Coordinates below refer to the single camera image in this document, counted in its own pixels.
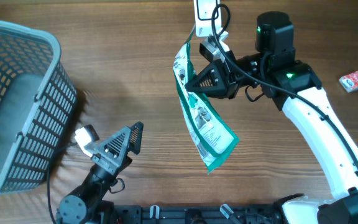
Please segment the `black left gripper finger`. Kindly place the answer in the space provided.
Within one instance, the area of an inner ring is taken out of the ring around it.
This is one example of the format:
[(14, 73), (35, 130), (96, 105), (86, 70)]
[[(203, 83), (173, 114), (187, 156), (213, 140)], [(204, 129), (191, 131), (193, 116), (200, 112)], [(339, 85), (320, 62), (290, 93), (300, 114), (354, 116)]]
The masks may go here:
[(144, 124), (140, 121), (130, 127), (131, 135), (129, 140), (129, 150), (136, 155), (140, 153), (143, 128)]
[(104, 140), (94, 149), (93, 157), (107, 159), (126, 159), (131, 129), (128, 126)]

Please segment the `green 3M gloves packet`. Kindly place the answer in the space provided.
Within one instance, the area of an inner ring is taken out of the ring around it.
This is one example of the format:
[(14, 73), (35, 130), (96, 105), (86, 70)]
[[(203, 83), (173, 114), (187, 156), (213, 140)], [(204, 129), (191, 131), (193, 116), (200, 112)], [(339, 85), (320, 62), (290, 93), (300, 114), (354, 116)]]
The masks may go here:
[(185, 90), (185, 85), (196, 76), (190, 58), (192, 36), (189, 34), (176, 54), (173, 74), (188, 132), (207, 173), (211, 173), (224, 164), (239, 143), (239, 138), (221, 119), (206, 95)]

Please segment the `orange red tissue packet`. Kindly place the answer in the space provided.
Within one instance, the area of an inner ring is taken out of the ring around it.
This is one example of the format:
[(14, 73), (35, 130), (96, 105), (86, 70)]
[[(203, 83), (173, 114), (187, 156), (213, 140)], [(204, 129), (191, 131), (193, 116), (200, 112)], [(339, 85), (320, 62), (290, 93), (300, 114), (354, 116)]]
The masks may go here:
[(358, 70), (339, 79), (340, 84), (348, 92), (358, 91)]

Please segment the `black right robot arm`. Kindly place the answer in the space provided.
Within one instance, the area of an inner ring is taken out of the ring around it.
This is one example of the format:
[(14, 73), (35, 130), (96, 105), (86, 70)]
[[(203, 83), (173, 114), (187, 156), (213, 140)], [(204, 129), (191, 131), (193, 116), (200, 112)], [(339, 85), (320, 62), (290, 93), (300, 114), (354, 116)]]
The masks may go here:
[(321, 80), (295, 58), (294, 28), (288, 14), (257, 17), (256, 53), (236, 59), (213, 27), (201, 46), (209, 65), (187, 85), (211, 98), (234, 98), (244, 86), (262, 94), (298, 128), (318, 160), (332, 201), (295, 194), (277, 202), (285, 223), (358, 223), (358, 147), (331, 108)]

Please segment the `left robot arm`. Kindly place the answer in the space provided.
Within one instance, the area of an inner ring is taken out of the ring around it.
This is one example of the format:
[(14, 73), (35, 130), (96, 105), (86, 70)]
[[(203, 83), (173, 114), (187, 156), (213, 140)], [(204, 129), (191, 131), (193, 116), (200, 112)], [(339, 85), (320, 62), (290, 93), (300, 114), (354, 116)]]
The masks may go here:
[(140, 153), (144, 124), (140, 121), (125, 126), (109, 138), (100, 141), (92, 125), (75, 131), (75, 141), (94, 165), (81, 185), (66, 195), (57, 210), (58, 223), (122, 223), (122, 217), (114, 203), (103, 199), (115, 194), (112, 188), (124, 181), (118, 175), (128, 167), (132, 159), (129, 152)]

